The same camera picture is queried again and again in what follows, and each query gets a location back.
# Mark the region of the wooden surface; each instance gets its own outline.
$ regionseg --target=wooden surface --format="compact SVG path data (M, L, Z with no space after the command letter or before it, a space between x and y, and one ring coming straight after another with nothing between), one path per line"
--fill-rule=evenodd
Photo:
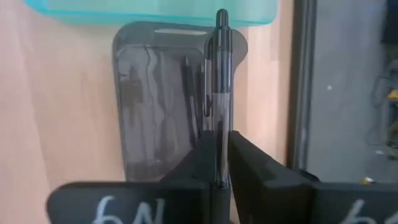
M281 35L291 14L281 8L285 19L243 30L249 55L235 80L235 124L283 162L289 76L281 66L291 35ZM65 182L123 180L110 58L118 29L62 24L2 0L0 224L46 223L45 199Z

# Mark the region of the pen barrel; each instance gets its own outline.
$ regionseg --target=pen barrel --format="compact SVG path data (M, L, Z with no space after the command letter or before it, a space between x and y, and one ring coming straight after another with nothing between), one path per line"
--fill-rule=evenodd
M198 126L198 118L197 118L197 113L196 113L197 108L196 108L194 96L189 96L189 102L190 102L190 111L191 111L191 117L192 117L193 140L195 142L195 146L197 146L197 142L199 139L199 126Z
M213 132L216 139L216 183L220 188L229 186L228 139L231 132L231 93L212 95Z
M211 61L212 89L217 93L229 93L232 89L232 31L222 27L213 37Z

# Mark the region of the metal frame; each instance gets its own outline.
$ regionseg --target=metal frame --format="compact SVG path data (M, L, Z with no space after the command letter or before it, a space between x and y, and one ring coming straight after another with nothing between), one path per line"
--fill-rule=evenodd
M286 165L306 169L317 0L295 0Z

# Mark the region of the teal plastic lid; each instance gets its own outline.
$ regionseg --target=teal plastic lid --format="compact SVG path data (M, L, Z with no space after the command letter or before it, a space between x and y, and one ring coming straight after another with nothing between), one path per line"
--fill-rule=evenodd
M77 23L125 24L134 21L213 26L226 9L233 27L272 22L277 0L24 0L36 11Z

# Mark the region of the pen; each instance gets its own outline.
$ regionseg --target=pen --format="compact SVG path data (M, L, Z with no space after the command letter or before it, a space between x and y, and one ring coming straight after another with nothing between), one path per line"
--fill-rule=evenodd
M228 12L220 9L211 40L212 96L211 116L216 137L216 182L229 187L228 139L232 129L232 30L228 25Z
M195 89L195 77L193 76L192 66L187 56L184 57L184 69L183 69L186 88L188 93L189 105L190 105L190 116L193 132L193 142L197 146L198 139L200 137L198 116L197 116L197 97Z

